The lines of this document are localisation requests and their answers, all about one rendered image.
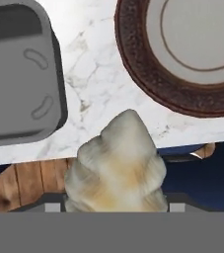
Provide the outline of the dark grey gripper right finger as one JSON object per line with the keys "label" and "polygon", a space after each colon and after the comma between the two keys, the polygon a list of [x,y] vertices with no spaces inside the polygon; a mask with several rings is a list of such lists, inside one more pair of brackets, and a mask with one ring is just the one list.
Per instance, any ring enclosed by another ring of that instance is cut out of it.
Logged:
{"label": "dark grey gripper right finger", "polygon": [[170,212],[210,211],[210,208],[197,204],[186,194],[170,193],[166,195],[166,199]]}

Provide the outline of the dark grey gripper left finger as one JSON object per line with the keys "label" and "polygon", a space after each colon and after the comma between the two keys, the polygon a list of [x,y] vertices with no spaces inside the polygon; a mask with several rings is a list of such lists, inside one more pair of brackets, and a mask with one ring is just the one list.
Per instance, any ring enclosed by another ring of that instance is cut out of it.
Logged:
{"label": "dark grey gripper left finger", "polygon": [[37,201],[31,204],[14,209],[14,212],[62,212],[65,211],[64,194],[48,193],[43,194]]}

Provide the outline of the pale white dumpling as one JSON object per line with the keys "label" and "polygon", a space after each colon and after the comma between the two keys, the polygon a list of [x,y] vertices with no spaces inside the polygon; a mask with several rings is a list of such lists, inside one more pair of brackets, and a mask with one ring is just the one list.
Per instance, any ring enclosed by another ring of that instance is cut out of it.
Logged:
{"label": "pale white dumpling", "polygon": [[68,212],[166,212],[164,160],[139,115],[126,110],[84,143],[65,172]]}

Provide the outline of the grey tupperware container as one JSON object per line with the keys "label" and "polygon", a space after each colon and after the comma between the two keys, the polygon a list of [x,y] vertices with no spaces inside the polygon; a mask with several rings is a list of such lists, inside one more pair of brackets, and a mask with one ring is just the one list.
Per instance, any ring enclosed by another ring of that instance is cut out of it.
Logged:
{"label": "grey tupperware container", "polygon": [[58,39],[36,0],[0,0],[0,146],[43,140],[68,117]]}

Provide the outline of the dark blue cabinet front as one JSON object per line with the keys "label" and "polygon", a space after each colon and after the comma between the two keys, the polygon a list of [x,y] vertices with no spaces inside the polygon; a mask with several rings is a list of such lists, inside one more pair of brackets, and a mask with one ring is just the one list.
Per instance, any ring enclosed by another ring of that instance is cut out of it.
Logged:
{"label": "dark blue cabinet front", "polygon": [[217,142],[208,158],[166,161],[166,167],[165,194],[183,194],[201,208],[224,211],[224,142]]}

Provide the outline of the brown-rimmed grey plate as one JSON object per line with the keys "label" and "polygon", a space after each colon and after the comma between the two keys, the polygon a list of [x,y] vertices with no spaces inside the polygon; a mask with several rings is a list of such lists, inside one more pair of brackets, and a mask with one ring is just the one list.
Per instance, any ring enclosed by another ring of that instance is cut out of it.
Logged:
{"label": "brown-rimmed grey plate", "polygon": [[224,0],[117,0],[114,30],[126,71],[154,101],[224,117]]}

